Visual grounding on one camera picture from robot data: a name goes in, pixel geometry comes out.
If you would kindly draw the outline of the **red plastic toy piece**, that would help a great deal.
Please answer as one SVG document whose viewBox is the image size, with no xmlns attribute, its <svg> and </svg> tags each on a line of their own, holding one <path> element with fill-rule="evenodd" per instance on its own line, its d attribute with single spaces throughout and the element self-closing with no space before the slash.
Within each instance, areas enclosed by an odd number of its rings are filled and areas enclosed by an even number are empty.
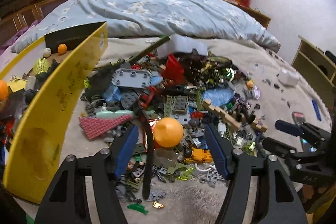
<svg viewBox="0 0 336 224">
<path fill-rule="evenodd" d="M 161 76 L 164 79 L 172 80 L 176 84 L 183 84 L 185 82 L 184 68 L 172 53 L 168 54 L 165 69 Z"/>
</svg>

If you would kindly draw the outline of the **tan wooden block strip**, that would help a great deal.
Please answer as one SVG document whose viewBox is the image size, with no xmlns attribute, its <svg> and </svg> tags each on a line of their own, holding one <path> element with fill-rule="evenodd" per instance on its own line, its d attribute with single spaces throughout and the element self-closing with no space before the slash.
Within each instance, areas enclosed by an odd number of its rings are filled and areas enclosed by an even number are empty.
<svg viewBox="0 0 336 224">
<path fill-rule="evenodd" d="M 249 119 L 247 119 L 244 114 L 240 114 L 241 121 L 238 121 L 236 119 L 238 116 L 236 112 L 233 112 L 233 115 L 231 115 L 219 106 L 214 106 L 209 99 L 203 101 L 202 105 L 209 112 L 218 115 L 224 123 L 229 123 L 236 131 L 245 123 L 249 124 L 252 129 L 260 132 L 266 132 L 268 129 L 268 127 L 262 124 L 257 118 L 249 117 Z"/>
</svg>

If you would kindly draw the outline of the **yellow plastic shuttlecock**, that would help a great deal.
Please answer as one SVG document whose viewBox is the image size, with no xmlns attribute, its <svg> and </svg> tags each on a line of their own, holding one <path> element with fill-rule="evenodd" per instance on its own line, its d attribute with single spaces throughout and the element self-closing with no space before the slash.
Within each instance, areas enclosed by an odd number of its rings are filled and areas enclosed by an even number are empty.
<svg viewBox="0 0 336 224">
<path fill-rule="evenodd" d="M 39 75 L 41 73 L 46 73 L 50 67 L 49 61 L 44 57 L 39 57 L 36 59 L 33 65 L 34 75 Z"/>
</svg>

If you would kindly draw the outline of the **blue floral duvet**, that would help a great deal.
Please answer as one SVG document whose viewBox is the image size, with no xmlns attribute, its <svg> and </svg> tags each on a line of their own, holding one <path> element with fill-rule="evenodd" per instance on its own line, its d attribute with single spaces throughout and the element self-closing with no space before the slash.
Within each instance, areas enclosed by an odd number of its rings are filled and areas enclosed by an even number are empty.
<svg viewBox="0 0 336 224">
<path fill-rule="evenodd" d="M 252 40 L 274 52 L 280 42 L 255 18 L 222 0 L 69 0 L 11 46 L 20 53 L 54 31 L 106 22 L 110 38 L 180 34 L 203 39 Z"/>
</svg>

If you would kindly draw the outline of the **brown wooden headboard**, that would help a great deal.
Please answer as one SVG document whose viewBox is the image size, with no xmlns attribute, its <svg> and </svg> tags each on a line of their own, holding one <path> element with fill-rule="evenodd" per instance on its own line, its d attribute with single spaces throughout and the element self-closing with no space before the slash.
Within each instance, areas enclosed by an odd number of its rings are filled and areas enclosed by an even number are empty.
<svg viewBox="0 0 336 224">
<path fill-rule="evenodd" d="M 1 45 L 68 0 L 1 0 Z"/>
</svg>

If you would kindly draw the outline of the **white foam block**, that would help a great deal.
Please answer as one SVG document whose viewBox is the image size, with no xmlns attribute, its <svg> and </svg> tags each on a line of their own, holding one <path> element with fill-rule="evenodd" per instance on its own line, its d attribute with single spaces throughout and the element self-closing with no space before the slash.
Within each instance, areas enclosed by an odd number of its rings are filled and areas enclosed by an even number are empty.
<svg viewBox="0 0 336 224">
<path fill-rule="evenodd" d="M 208 56 L 207 44 L 196 41 L 193 38 L 174 34 L 169 36 L 169 41 L 157 48 L 160 59 L 174 53 L 197 53 L 201 56 Z"/>
</svg>

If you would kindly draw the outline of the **light blue plastic piece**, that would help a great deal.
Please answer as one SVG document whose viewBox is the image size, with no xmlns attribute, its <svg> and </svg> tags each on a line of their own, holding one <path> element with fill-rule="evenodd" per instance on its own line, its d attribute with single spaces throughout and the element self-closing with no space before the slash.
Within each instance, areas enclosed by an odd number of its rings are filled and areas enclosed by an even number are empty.
<svg viewBox="0 0 336 224">
<path fill-rule="evenodd" d="M 210 100 L 214 106 L 228 104 L 234 97 L 235 92 L 230 88 L 216 88 L 205 90 L 202 94 L 203 100 Z"/>
</svg>

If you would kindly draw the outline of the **white ping pong ball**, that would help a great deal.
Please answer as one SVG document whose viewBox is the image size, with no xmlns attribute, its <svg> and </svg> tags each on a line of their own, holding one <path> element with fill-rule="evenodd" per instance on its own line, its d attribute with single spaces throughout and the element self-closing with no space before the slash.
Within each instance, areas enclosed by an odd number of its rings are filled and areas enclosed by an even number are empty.
<svg viewBox="0 0 336 224">
<path fill-rule="evenodd" d="M 45 48 L 44 49 L 44 51 L 43 51 L 43 57 L 44 58 L 49 58 L 50 56 L 51 56 L 51 54 L 52 54 L 52 51 L 51 51 L 51 49 L 50 48 Z"/>
</svg>

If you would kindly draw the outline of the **grey lego plate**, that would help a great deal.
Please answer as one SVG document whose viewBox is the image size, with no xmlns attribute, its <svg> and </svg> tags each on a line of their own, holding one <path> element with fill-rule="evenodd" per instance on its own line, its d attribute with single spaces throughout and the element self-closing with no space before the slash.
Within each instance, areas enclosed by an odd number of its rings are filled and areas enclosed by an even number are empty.
<svg viewBox="0 0 336 224">
<path fill-rule="evenodd" d="M 117 69 L 112 77 L 112 84 L 122 88 L 145 89 L 150 86 L 153 74 L 147 70 Z"/>
</svg>

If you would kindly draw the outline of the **wooden shelf unit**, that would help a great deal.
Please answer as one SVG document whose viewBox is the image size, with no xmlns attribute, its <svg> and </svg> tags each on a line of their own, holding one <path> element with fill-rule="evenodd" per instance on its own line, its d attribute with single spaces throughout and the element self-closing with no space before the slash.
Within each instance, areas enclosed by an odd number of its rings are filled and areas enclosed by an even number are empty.
<svg viewBox="0 0 336 224">
<path fill-rule="evenodd" d="M 291 65 L 331 110 L 335 99 L 335 63 L 311 42 L 302 36 L 299 38 L 299 47 Z"/>
</svg>

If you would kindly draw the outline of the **yellow cardboard storage box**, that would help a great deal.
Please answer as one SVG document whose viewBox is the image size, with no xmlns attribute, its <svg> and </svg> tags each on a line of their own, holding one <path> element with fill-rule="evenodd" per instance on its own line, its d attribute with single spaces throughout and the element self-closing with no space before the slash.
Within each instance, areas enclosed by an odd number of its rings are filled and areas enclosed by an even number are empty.
<svg viewBox="0 0 336 224">
<path fill-rule="evenodd" d="M 42 36 L 1 71 L 1 79 L 33 68 L 48 42 L 74 41 L 74 49 L 47 77 L 20 120 L 3 175 L 5 189 L 23 201 L 39 204 L 58 170 L 64 136 L 84 81 L 108 46 L 106 22 L 83 24 Z"/>
</svg>

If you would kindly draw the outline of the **large orange ball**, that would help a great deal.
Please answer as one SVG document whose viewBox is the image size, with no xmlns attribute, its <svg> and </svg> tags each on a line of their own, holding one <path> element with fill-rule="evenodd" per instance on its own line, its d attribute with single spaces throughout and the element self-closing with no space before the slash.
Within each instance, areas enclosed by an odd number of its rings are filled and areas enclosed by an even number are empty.
<svg viewBox="0 0 336 224">
<path fill-rule="evenodd" d="M 183 125 L 174 118 L 163 118 L 155 124 L 153 137 L 163 148 L 175 147 L 183 138 Z"/>
</svg>

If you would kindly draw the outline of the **beige bed blanket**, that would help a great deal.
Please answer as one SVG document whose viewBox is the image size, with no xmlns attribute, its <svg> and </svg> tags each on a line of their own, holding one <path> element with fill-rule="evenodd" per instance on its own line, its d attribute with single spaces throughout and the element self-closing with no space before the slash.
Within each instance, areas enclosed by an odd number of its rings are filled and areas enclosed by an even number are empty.
<svg viewBox="0 0 336 224">
<path fill-rule="evenodd" d="M 109 39 L 108 48 L 99 61 L 99 65 L 108 61 L 115 62 L 118 59 L 128 59 L 144 48 L 149 46 L 149 40 L 156 41 L 158 38 L 139 38 L 139 39 Z M 293 111 L 304 113 L 308 122 L 317 125 L 327 131 L 330 131 L 330 115 L 317 94 L 308 87 L 307 83 L 300 79 L 295 88 L 283 88 L 284 92 L 277 90 L 263 80 L 269 79 L 273 83 L 280 83 L 276 74 L 281 67 L 293 70 L 287 62 L 280 57 L 276 57 L 259 47 L 256 43 L 249 40 L 202 40 L 208 44 L 208 49 L 215 55 L 225 56 L 233 61 L 239 68 L 247 72 L 253 78 L 255 84 L 259 87 L 261 96 L 257 103 L 261 109 L 256 111 L 258 117 L 265 116 L 263 121 L 268 130 L 267 136 L 271 136 L 284 143 L 288 143 L 298 150 L 301 150 L 299 139 L 274 128 L 276 120 L 281 119 L 293 122 L 291 113 Z M 319 110 L 322 114 L 322 122 L 316 118 L 312 105 L 312 99 L 319 104 Z M 81 131 L 78 122 L 78 116 L 84 110 L 84 102 L 78 101 L 72 114 L 70 125 L 65 134 L 63 150 L 60 154 L 59 164 L 69 154 L 74 154 L 78 158 L 94 155 L 100 148 L 106 147 L 102 140 L 89 141 Z M 86 178 L 88 206 L 92 223 L 100 223 L 96 209 L 96 202 L 93 193 L 92 179 Z M 143 202 L 148 215 L 126 208 L 127 203 L 122 202 L 122 208 L 129 223 L 215 223 L 219 213 L 227 187 L 222 182 L 215 188 L 206 184 L 201 184 L 196 178 L 188 181 L 179 181 L 173 183 L 161 183 L 156 178 L 152 182 L 152 189 L 157 191 L 166 190 L 166 197 L 162 199 L 163 209 L 155 209 L 151 202 Z M 252 212 L 252 201 L 255 197 L 255 191 L 249 194 L 247 213 Z M 244 217 L 243 223 L 251 221 L 250 215 Z"/>
</svg>

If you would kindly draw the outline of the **orange ping pong ball far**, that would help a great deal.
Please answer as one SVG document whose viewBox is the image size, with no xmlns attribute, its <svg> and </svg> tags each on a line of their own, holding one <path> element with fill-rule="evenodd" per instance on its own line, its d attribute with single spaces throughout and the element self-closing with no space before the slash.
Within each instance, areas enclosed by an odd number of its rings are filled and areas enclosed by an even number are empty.
<svg viewBox="0 0 336 224">
<path fill-rule="evenodd" d="M 62 43 L 58 46 L 58 54 L 63 55 L 67 52 L 67 46 Z"/>
</svg>

